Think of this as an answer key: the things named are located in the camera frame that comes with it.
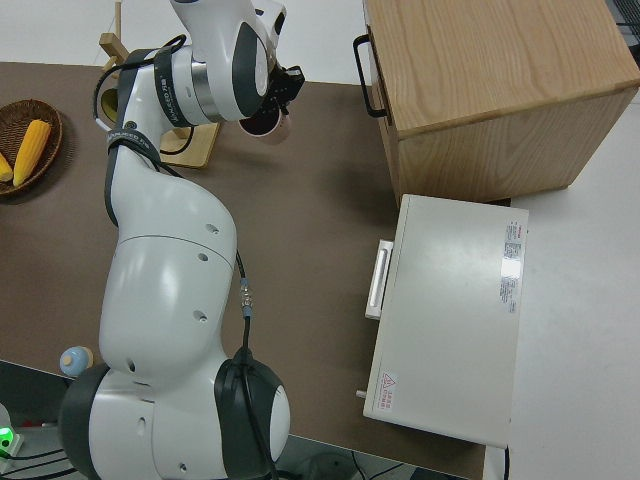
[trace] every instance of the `wooden drawer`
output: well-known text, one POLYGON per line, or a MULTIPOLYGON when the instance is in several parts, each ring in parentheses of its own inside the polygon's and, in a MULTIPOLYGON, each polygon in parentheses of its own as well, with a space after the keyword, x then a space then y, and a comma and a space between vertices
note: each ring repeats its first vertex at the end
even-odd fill
POLYGON ((602 0, 364 0, 393 188, 492 201, 570 185, 640 86, 602 0))

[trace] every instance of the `cable connector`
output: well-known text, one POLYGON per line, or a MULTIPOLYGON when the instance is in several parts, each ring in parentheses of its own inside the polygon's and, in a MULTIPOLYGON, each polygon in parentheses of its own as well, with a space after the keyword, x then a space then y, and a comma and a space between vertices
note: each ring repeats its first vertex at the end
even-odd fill
POLYGON ((251 317, 253 313, 253 292, 249 288, 247 278, 240 279, 240 307, 243 317, 251 317))

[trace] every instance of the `label sticker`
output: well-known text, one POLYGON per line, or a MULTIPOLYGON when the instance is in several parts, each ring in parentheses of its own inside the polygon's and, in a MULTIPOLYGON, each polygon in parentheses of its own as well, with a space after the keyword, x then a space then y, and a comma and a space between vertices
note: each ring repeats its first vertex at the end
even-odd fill
POLYGON ((393 399, 398 385, 398 376, 391 372, 381 372, 379 383, 379 395, 376 407, 378 410, 390 412, 393 409, 393 399))
POLYGON ((509 313, 515 313, 518 309, 524 234, 524 227, 517 221, 510 222, 504 234, 504 252, 500 272, 500 301, 509 313))

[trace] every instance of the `white metal case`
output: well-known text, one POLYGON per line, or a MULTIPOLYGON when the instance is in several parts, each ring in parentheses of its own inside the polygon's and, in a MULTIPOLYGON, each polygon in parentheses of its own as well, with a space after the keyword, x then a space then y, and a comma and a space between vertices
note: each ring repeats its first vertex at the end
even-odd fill
POLYGON ((528 215, 403 197, 365 416, 507 446, 528 215))

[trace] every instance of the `corn cob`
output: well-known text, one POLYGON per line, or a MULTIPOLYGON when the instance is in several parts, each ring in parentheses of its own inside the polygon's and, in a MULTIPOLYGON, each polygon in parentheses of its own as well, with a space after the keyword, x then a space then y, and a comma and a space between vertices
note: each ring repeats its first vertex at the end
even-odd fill
POLYGON ((4 155, 0 153, 0 182, 8 182, 13 178, 13 170, 11 170, 11 165, 7 162, 7 159, 4 158, 4 155))
POLYGON ((32 120, 20 144, 13 169, 13 185, 18 187, 33 172, 51 133, 51 125, 42 120, 32 120))

